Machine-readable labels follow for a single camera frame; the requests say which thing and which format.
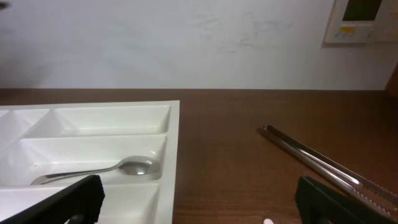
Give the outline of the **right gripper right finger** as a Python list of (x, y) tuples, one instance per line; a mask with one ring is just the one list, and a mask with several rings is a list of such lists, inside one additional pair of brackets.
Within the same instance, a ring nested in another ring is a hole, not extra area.
[(302, 224), (397, 223), (307, 176), (298, 180), (295, 201)]

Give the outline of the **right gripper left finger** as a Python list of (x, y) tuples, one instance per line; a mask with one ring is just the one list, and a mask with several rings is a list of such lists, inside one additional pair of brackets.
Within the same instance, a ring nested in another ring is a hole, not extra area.
[(104, 198), (100, 176), (89, 175), (1, 223), (94, 224), (98, 222)]

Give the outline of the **large steel spoon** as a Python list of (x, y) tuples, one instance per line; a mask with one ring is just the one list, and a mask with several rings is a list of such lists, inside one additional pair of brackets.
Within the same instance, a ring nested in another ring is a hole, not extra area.
[(126, 175), (149, 175), (155, 174), (160, 170), (160, 163), (159, 161), (146, 156), (130, 156), (122, 159), (116, 165), (109, 168), (42, 175), (34, 179), (31, 185), (42, 185), (58, 180), (69, 179), (83, 175), (100, 174), (103, 172), (110, 172), (112, 170), (120, 170)]

